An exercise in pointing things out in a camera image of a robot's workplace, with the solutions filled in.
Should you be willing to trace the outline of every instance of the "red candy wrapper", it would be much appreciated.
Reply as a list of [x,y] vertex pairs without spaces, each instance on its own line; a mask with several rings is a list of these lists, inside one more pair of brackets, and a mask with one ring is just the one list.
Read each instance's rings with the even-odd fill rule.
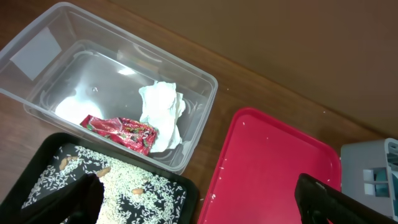
[[127,118],[103,120],[88,115],[80,125],[145,156],[148,155],[157,134],[152,126]]

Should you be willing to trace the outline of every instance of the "black tray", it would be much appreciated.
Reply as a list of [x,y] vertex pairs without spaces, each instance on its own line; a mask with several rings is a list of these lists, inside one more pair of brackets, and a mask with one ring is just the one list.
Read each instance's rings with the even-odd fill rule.
[[172,182],[177,182],[178,184],[183,185],[187,190],[187,197],[185,198],[180,218],[178,219],[178,224],[190,222],[198,199],[198,189],[191,180],[180,175],[167,172],[166,170],[145,164],[143,162],[139,162],[135,159],[119,154],[116,151],[105,149],[95,143],[66,133],[52,134],[46,140],[44,140],[32,160],[18,178],[18,181],[15,183],[7,197],[0,205],[0,220],[7,220],[8,217],[17,215],[20,212],[22,205],[30,194],[30,191],[37,182],[37,179],[40,177],[40,174],[46,169],[47,164],[53,158],[55,151],[66,143],[83,146],[87,149],[91,149],[92,151],[119,159],[120,161],[127,162],[128,164],[140,167],[153,174],[165,177]]

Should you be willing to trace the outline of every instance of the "red plastic tray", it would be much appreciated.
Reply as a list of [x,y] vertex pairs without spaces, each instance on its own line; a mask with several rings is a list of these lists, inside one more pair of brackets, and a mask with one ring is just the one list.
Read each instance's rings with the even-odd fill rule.
[[341,188],[340,160],[330,146],[243,108],[229,127],[198,223],[301,223],[294,198],[301,173]]

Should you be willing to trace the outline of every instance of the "crumpled paper towel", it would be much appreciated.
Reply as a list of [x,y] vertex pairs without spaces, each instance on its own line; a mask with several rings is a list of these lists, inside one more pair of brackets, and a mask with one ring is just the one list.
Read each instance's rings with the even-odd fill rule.
[[175,149],[181,143],[177,119],[185,110],[182,93],[175,91],[175,83],[157,82],[139,89],[142,97],[142,115],[139,119],[158,130],[150,152]]

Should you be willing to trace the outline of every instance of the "clear plastic container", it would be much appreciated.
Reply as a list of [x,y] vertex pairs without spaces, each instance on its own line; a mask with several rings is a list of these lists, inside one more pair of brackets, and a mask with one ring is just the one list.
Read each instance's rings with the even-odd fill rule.
[[[177,121],[183,143],[176,149],[143,156],[79,125],[88,114],[139,120],[138,89],[155,80],[176,83],[187,103]],[[0,92],[23,103],[28,113],[176,174],[198,144],[217,86],[210,74],[65,2],[0,51]]]

